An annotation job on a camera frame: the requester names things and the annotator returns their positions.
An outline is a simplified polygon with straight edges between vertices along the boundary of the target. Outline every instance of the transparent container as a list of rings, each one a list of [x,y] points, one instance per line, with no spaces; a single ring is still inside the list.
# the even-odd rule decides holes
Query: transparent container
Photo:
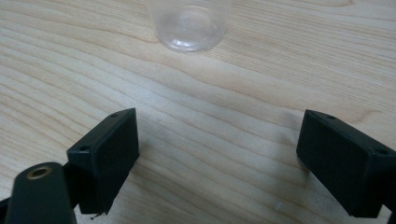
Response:
[[[232,0],[147,0],[159,40],[169,49],[211,49],[224,37]]]

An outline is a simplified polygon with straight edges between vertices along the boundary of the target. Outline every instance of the wooden table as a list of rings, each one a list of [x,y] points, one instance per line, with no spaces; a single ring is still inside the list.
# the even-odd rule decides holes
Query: wooden table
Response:
[[[144,0],[0,1],[0,197],[135,107],[141,157],[78,223],[386,223],[349,217],[298,162],[304,111],[396,148],[394,0],[236,0],[222,42],[177,53]]]

